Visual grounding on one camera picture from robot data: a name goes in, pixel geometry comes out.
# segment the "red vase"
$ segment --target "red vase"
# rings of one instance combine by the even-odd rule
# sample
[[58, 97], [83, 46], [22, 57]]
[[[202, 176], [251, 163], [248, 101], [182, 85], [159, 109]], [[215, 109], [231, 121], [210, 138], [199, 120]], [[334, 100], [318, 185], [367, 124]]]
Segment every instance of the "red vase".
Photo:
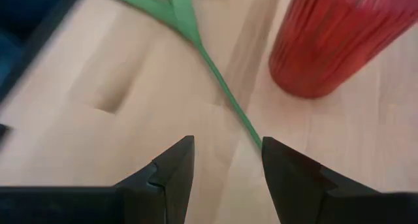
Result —
[[325, 96], [417, 20], [418, 0], [292, 0], [270, 73], [293, 95]]

